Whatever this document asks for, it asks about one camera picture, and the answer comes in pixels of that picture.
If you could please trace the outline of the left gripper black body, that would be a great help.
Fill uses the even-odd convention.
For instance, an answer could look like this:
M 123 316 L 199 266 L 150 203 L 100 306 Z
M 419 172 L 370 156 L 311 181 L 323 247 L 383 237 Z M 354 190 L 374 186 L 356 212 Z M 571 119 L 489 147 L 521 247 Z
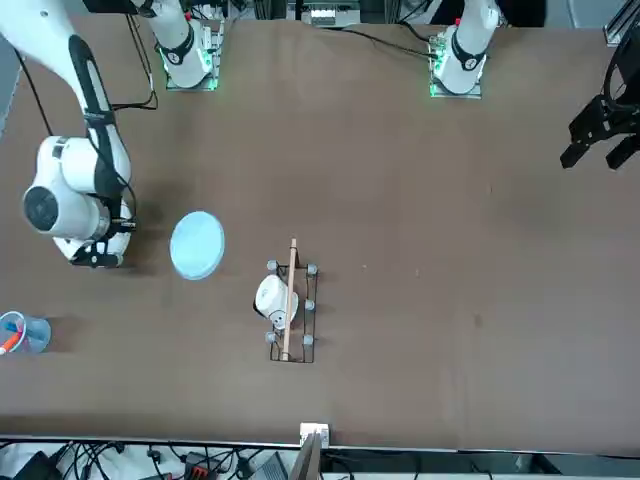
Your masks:
M 611 92 L 612 77 L 618 72 L 621 95 Z M 612 135 L 622 131 L 624 125 L 639 114 L 639 35 L 626 34 L 613 53 L 603 82 L 603 105 L 606 119 L 605 132 Z

